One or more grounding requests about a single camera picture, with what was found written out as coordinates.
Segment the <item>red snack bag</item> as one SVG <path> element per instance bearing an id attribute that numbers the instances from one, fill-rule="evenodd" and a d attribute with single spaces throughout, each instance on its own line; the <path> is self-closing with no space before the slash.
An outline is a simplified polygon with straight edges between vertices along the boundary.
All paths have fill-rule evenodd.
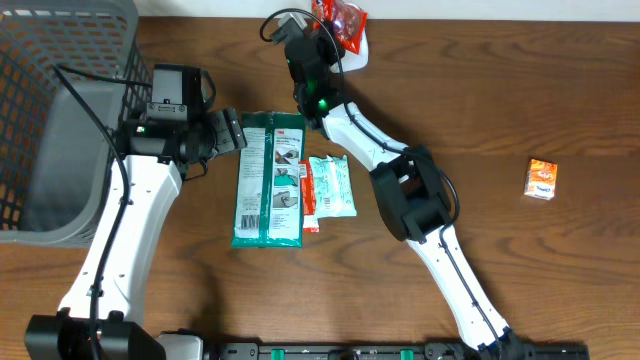
<path id="1" fill-rule="evenodd" d="M 367 12 L 343 0 L 311 0 L 311 10 L 345 50 L 360 54 Z"/>

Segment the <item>dark green package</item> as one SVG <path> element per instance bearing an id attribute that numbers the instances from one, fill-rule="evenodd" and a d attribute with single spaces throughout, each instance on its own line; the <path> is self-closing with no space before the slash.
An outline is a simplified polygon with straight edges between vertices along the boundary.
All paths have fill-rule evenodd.
<path id="1" fill-rule="evenodd" d="M 278 112 L 244 113 L 242 131 L 247 147 L 239 158 L 231 246 L 300 248 L 304 119 Z"/>

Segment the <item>red stick sachet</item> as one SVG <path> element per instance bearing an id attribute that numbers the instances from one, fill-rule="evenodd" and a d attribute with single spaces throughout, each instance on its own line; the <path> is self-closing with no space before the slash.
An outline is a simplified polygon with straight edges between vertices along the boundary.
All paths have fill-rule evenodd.
<path id="1" fill-rule="evenodd" d="M 316 218 L 314 178 L 308 160 L 303 160 L 299 163 L 299 174 L 300 190 L 303 200 L 303 231 L 305 233 L 318 233 L 319 222 Z"/>

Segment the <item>light green wipes pack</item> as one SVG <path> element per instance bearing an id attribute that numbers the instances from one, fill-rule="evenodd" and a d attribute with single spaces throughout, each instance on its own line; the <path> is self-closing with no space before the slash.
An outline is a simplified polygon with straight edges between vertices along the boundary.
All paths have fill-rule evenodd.
<path id="1" fill-rule="evenodd" d="M 347 156 L 310 157 L 316 198 L 315 217 L 355 217 Z"/>

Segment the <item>small orange white box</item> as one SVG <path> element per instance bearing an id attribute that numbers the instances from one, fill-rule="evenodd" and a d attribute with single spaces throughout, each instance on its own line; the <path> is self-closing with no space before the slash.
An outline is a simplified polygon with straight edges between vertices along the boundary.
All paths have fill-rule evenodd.
<path id="1" fill-rule="evenodd" d="M 551 200 L 555 197 L 558 165 L 555 163 L 531 159 L 527 168 L 524 195 Z"/>

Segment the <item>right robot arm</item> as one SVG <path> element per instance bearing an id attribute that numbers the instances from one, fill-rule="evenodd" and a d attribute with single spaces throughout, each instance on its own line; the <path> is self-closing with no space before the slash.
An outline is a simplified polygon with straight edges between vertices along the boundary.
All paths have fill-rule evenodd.
<path id="1" fill-rule="evenodd" d="M 380 216 L 419 256 L 443 294 L 461 340 L 481 359 L 514 359 L 521 351 L 460 249 L 454 223 L 459 199 L 429 151 L 395 141 L 369 122 L 330 79 L 342 54 L 319 32 L 286 31 L 284 53 L 294 98 L 310 127 L 351 153 L 369 172 Z"/>

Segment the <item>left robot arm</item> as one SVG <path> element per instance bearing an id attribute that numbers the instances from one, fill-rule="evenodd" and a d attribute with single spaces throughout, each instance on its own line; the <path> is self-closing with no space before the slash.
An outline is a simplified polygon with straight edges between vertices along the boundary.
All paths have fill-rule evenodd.
<path id="1" fill-rule="evenodd" d="M 143 109 L 108 130 L 68 81 L 64 87 L 99 129 L 113 163 L 109 192 L 81 271 L 53 315 L 34 315 L 24 343 L 32 359 L 215 359 L 216 348 L 179 329 L 143 329 L 145 294 L 159 236 L 188 169 L 247 141 L 232 108 L 215 111 L 200 68 L 158 64 Z"/>

